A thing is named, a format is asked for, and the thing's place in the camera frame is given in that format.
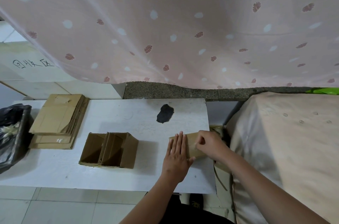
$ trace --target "forearm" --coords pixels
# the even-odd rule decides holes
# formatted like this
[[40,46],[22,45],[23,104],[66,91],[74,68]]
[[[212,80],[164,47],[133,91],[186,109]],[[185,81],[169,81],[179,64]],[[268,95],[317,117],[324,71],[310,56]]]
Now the forearm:
[[230,149],[225,148],[220,161],[239,179],[269,224],[328,223]]
[[121,224],[158,224],[177,184],[161,176]]

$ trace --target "white table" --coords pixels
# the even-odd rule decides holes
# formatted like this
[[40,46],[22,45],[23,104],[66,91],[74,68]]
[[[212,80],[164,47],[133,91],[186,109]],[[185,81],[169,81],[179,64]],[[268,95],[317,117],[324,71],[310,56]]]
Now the white table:
[[[45,100],[16,101],[32,106],[35,118]],[[174,108],[169,122],[158,123],[162,105]],[[209,130],[204,99],[91,100],[72,150],[31,149],[0,174],[0,185],[149,191],[161,174],[168,138]],[[79,159],[89,132],[129,132],[139,140],[134,169],[88,167]],[[213,161],[197,159],[175,192],[216,193]]]

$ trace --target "green object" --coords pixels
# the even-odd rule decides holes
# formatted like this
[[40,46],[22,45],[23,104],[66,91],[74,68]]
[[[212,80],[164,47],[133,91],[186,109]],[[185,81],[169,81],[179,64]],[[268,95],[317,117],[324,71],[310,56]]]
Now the green object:
[[308,94],[339,94],[339,87],[323,87],[323,88],[312,88],[306,91]]

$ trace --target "curtain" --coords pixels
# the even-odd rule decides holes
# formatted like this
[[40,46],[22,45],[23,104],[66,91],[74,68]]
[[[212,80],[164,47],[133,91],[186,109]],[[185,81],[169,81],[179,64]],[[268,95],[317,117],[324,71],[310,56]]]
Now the curtain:
[[337,87],[339,0],[0,0],[71,76],[217,89]]

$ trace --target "black shoe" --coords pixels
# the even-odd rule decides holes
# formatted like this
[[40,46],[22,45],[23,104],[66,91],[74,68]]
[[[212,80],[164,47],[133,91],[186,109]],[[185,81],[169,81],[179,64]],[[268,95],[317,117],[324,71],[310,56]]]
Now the black shoe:
[[190,194],[189,205],[203,210],[204,209],[204,197],[202,196],[202,194]]

